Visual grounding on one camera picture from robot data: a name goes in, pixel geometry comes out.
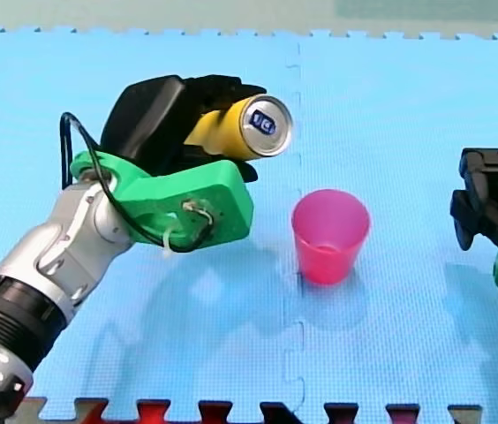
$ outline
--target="can top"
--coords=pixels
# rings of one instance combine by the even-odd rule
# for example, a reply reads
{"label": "can top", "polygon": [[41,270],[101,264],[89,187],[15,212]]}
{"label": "can top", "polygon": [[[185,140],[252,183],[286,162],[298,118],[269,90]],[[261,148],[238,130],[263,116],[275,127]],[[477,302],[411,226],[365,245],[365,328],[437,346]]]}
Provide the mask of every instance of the can top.
{"label": "can top", "polygon": [[245,143],[256,155],[279,155],[291,143],[291,113],[275,97],[256,95],[245,106],[240,121]]}

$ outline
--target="yellow can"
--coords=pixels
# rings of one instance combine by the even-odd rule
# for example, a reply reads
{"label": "yellow can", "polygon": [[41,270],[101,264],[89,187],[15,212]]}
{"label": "yellow can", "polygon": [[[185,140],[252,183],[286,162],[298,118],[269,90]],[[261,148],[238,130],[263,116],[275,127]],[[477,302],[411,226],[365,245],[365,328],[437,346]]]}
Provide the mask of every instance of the yellow can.
{"label": "yellow can", "polygon": [[185,144],[202,146],[211,155],[250,161],[280,155],[292,141],[292,116],[280,100],[256,95],[228,110],[204,115]]}

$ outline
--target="silver robot arm segment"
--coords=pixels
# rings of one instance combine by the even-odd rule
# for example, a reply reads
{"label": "silver robot arm segment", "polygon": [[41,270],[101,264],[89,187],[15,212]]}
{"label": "silver robot arm segment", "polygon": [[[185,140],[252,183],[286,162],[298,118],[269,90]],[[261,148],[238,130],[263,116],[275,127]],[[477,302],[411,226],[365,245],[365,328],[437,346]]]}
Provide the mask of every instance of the silver robot arm segment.
{"label": "silver robot arm segment", "polygon": [[132,245],[100,184],[85,175],[0,262],[0,422],[15,413],[35,369]]}

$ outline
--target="pink plastic cup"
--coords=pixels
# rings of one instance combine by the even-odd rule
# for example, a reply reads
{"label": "pink plastic cup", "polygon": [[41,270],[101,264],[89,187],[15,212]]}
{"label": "pink plastic cup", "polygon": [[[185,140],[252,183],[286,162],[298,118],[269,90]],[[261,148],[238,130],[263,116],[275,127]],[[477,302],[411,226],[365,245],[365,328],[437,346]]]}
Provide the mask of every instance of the pink plastic cup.
{"label": "pink plastic cup", "polygon": [[331,189],[309,193],[292,212],[302,275],[320,285],[344,280],[370,226],[369,213],[355,196]]}

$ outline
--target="blue foam mat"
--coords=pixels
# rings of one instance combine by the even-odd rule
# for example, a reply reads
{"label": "blue foam mat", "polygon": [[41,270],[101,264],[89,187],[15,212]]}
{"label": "blue foam mat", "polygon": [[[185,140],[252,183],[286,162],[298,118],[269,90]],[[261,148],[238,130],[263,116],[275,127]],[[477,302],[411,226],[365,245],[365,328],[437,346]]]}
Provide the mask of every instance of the blue foam mat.
{"label": "blue foam mat", "polygon": [[[305,423],[355,402],[359,424],[396,403],[418,403],[422,423],[481,405],[498,424],[495,251],[460,252],[449,219],[461,149],[498,147],[498,41],[424,38],[0,34],[0,259],[57,197],[65,110],[99,134],[130,82],[218,72],[267,87],[298,123],[290,153],[256,163],[248,240],[168,261],[136,246],[113,264],[36,374],[42,418],[101,397],[109,419],[169,398],[171,420],[210,399],[233,402],[231,422],[281,401]],[[295,273],[289,217],[324,186],[361,198],[373,229],[350,281],[314,291]]]}

